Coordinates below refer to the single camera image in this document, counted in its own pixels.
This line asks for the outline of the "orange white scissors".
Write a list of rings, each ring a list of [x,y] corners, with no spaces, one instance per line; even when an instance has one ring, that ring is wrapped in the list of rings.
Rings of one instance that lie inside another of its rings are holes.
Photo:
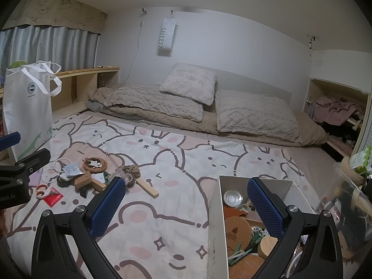
[[[37,199],[42,200],[50,195],[58,195],[59,192],[53,188],[49,188],[46,184],[40,184],[35,187],[35,196]]]

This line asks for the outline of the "square carved cork coaster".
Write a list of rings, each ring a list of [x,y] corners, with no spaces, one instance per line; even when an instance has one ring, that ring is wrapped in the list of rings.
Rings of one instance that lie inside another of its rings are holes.
[[[88,186],[92,182],[91,172],[85,171],[82,175],[74,179],[75,190],[78,191],[82,187]]]

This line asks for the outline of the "long wooden block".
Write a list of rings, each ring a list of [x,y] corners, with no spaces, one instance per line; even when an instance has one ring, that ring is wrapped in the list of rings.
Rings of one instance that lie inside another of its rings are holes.
[[[151,197],[157,198],[159,196],[158,191],[156,191],[148,182],[142,178],[136,178],[136,183]]]

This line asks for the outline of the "pink sticky note pad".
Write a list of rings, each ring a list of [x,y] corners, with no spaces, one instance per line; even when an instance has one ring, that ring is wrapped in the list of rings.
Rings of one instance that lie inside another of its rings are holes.
[[[29,186],[36,187],[40,184],[43,174],[43,169],[39,169],[29,176]]]

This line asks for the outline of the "black round tin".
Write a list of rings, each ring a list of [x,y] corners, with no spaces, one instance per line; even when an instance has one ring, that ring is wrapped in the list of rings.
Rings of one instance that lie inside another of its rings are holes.
[[[64,174],[60,174],[57,178],[57,185],[60,188],[67,188],[74,186],[75,177],[66,177]]]

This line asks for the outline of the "white medicine pouch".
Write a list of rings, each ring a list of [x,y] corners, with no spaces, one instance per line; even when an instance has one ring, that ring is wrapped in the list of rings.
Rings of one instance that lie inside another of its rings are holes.
[[[62,169],[65,177],[69,179],[84,174],[84,172],[79,168],[78,163],[68,164]]]

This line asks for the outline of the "red packet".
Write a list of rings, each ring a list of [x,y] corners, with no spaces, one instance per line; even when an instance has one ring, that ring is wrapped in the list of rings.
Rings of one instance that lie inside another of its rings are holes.
[[[46,196],[43,200],[44,202],[52,208],[54,205],[56,205],[61,199],[63,198],[63,194],[58,192],[56,189],[52,189],[50,191],[50,194]]]

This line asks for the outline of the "white tote bag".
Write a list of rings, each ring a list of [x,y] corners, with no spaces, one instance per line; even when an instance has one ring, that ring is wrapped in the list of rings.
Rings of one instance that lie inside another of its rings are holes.
[[[4,131],[21,135],[20,142],[8,149],[13,162],[34,153],[52,137],[51,98],[62,90],[60,70],[59,64],[41,60],[6,70]]]

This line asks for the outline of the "round wooden lid box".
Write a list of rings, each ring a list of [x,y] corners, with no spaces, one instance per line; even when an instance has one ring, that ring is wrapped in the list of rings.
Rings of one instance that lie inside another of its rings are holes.
[[[278,239],[269,235],[264,236],[257,247],[259,256],[263,259],[267,259],[271,251],[274,249]]]

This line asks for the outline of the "clear plastic bin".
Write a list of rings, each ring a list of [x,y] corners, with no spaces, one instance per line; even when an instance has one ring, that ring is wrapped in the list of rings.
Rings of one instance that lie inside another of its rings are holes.
[[[334,164],[334,174],[316,209],[330,211],[345,261],[354,259],[371,242],[371,202],[361,190],[365,181],[345,157]]]

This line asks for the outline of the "round panda cork coaster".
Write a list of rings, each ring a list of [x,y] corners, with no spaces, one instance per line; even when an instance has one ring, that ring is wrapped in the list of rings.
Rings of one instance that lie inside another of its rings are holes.
[[[100,157],[89,157],[83,160],[83,167],[93,174],[102,173],[107,169],[107,162]]]

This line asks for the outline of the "wooden brush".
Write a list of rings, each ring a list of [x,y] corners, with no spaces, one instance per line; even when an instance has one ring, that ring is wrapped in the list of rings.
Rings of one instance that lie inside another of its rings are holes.
[[[97,192],[102,192],[106,189],[106,184],[95,178],[91,178],[89,185]]]

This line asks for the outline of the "white storage box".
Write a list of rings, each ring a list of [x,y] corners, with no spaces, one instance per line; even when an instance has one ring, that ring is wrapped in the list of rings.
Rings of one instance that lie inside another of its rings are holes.
[[[277,194],[286,205],[296,205],[302,212],[314,213],[314,209],[302,194],[298,185],[291,180],[263,178],[266,187]],[[209,202],[209,243],[208,270],[209,278],[228,278],[228,256],[226,231],[224,226],[223,195],[229,189],[235,189],[248,200],[248,178],[237,176],[220,176],[217,180]]]

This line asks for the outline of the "wooden bedside shelf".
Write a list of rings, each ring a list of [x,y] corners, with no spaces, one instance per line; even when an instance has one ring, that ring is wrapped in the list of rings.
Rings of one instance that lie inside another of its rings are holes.
[[[57,96],[51,98],[52,126],[57,120],[86,109],[85,103],[88,101],[88,93],[98,88],[98,76],[100,74],[115,75],[118,71],[119,69],[114,67],[78,69],[65,72],[60,70],[57,76],[62,81],[62,90]],[[1,100],[3,114],[3,92]]]

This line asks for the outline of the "round cork coaster in box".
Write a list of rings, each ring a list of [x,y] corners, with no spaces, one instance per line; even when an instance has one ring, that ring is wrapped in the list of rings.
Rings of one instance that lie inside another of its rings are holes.
[[[226,248],[228,255],[232,255],[237,246],[246,250],[252,239],[252,227],[245,218],[229,217],[224,221],[226,231]]]

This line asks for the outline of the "brown tape roll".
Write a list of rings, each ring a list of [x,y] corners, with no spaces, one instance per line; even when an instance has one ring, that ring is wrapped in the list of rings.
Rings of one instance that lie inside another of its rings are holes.
[[[131,188],[134,186],[136,179],[131,173],[126,173],[125,181],[126,181],[127,187]]]

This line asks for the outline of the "silver metal tin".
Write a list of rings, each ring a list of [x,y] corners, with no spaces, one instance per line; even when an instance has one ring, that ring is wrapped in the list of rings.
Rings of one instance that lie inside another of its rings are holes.
[[[227,206],[236,208],[243,203],[243,196],[237,190],[229,189],[224,193],[223,201]]]

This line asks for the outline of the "grey curtain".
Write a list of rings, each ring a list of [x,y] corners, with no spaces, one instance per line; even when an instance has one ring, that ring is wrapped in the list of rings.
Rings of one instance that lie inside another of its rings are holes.
[[[21,26],[1,32],[1,75],[17,61],[59,64],[63,71],[95,66],[99,35],[68,27]]]

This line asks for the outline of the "cartoon bunny bedsheet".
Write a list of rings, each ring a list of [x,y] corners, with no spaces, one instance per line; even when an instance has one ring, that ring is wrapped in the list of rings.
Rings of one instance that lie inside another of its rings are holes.
[[[294,181],[311,207],[319,197],[285,149],[216,142],[89,114],[56,122],[42,183],[56,186],[64,164],[106,160],[108,172],[139,166],[159,196],[132,187],[99,239],[123,278],[209,278],[209,202],[220,176]]]

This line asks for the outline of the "beige folded blanket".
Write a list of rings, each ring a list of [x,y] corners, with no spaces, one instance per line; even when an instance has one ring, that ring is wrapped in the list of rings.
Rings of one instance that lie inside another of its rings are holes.
[[[317,146],[327,134],[307,114],[292,112],[284,101],[266,94],[233,100],[218,91],[215,112],[190,99],[164,94],[157,88],[132,84],[98,88],[88,94],[87,107],[116,117],[140,120],[193,132],[209,133],[287,147]]]

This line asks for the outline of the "left quilted beige pillow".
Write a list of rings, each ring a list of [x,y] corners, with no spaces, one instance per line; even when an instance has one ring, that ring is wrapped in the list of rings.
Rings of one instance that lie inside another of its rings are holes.
[[[201,122],[203,119],[201,104],[187,98],[162,93],[156,86],[126,84],[111,92],[103,104],[106,107],[140,108],[194,122]]]

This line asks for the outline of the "quilted beige pillow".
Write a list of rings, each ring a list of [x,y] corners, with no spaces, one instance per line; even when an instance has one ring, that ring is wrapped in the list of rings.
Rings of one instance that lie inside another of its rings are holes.
[[[111,92],[103,104],[106,107],[140,108],[194,122],[201,122],[203,119],[201,104],[187,98],[162,93],[156,86],[126,84]]]
[[[301,132],[288,104],[270,94],[218,90],[215,95],[217,129],[297,142]]]

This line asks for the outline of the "curtain valance with drawings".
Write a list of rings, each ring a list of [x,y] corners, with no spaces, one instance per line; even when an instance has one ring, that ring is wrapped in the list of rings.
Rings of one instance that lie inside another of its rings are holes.
[[[21,0],[3,28],[46,25],[101,34],[106,18],[103,11],[76,0]]]

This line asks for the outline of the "clothes pile in closet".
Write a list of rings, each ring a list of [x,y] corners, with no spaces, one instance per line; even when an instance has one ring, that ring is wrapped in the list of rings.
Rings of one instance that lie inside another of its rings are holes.
[[[310,103],[309,117],[316,123],[340,126],[355,112],[364,115],[364,109],[357,103],[331,96],[321,96]]]

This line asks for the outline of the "right quilted beige pillow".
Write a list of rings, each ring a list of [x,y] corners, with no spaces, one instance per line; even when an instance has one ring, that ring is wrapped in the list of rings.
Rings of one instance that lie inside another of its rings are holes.
[[[215,95],[217,129],[297,142],[301,132],[288,104],[270,94],[218,90]]]

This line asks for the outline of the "small fluffy beige pillow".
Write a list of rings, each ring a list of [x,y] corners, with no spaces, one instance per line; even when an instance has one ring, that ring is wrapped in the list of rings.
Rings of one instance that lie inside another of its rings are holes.
[[[217,75],[213,71],[176,63],[159,90],[211,106],[214,102],[216,79]]]

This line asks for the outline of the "white hanging paper bag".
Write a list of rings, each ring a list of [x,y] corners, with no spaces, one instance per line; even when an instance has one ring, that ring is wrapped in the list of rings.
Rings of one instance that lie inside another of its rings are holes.
[[[171,52],[176,29],[176,18],[164,18],[159,33],[158,51]]]

